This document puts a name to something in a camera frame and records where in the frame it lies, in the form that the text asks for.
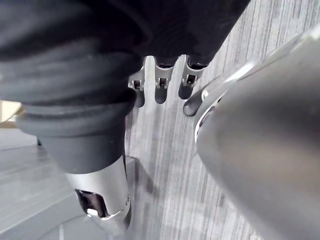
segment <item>striped grey floor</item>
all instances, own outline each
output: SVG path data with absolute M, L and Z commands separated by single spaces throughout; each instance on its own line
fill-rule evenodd
M 265 57 L 319 23 L 319 13 L 320 0 L 252 0 L 196 89 L 236 63 Z M 260 240 L 196 153 L 193 119 L 183 115 L 184 101 L 178 98 L 183 60 L 173 71 L 166 103 L 158 105 L 154 62 L 147 59 L 146 104 L 127 118 L 126 153 L 139 161 L 134 238 Z M 36 203 L 52 204 L 59 191 L 70 191 L 63 174 L 35 144 L 34 137 L 17 130 L 0 130 L 0 232 L 14 217 L 32 215 Z
M 320 22 L 319 0 L 252 0 L 197 88 L 236 63 L 261 59 Z M 147 60 L 146 104 L 129 117 L 127 153 L 144 168 L 139 179 L 137 239 L 257 240 L 254 229 L 208 175 L 196 154 L 193 119 L 182 113 L 180 59 L 165 104 L 154 100 L 154 63 Z

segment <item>black fabric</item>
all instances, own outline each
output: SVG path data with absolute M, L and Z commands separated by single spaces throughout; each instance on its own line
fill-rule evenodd
M 1 1 L 0 99 L 22 102 L 18 126 L 39 136 L 62 168 L 72 161 L 65 171 L 79 169 L 77 164 L 87 166 L 81 173 L 97 169 L 88 154 L 86 160 L 72 159 L 72 151 L 64 149 L 72 138 L 88 139 L 69 144 L 75 156 L 86 142 L 88 153 L 99 149 L 93 155 L 104 156 L 99 168 L 106 167 L 123 154 L 124 141 L 117 135 L 125 129 L 115 126 L 134 106 L 128 77 L 141 68 L 143 57 L 188 54 L 207 63 L 248 2 Z M 90 139 L 119 146 L 95 148 L 97 141 Z

